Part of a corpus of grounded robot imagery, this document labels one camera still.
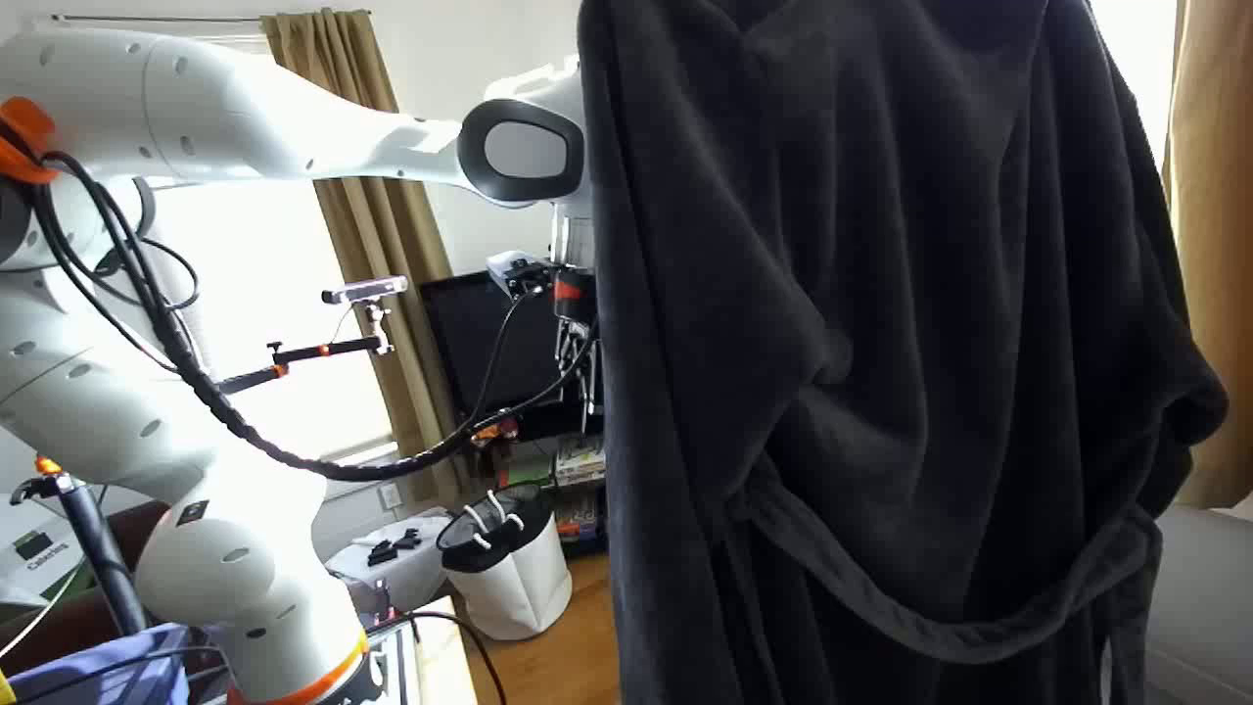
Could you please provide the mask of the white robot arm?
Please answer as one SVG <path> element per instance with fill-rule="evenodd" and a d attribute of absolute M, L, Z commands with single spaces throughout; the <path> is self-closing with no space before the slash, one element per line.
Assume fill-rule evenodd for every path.
<path fill-rule="evenodd" d="M 264 439 L 213 383 L 153 280 L 134 295 L 172 371 L 125 368 L 59 290 L 81 252 L 121 243 L 112 177 L 436 179 L 502 203 L 573 209 L 583 135 L 563 90 L 488 97 L 463 120 L 368 111 L 268 58 L 136 30 L 29 30 L 0 46 L 3 177 L 30 217 L 3 259 L 3 426 L 100 487 L 166 507 L 140 602 L 200 626 L 247 705 L 329 705 L 363 670 L 368 631 L 309 524 L 338 461 Z"/>

